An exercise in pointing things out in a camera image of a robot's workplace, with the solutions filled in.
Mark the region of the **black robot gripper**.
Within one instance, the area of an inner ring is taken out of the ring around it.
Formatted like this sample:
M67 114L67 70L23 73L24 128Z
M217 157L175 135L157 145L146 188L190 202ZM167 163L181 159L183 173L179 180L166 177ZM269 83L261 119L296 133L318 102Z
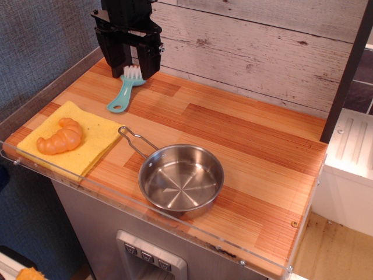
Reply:
M139 44L137 55L143 79L160 70L162 29L150 18L154 1L102 1L102 9L91 16L96 20L97 41L112 76L119 78L125 66L131 66L131 47Z

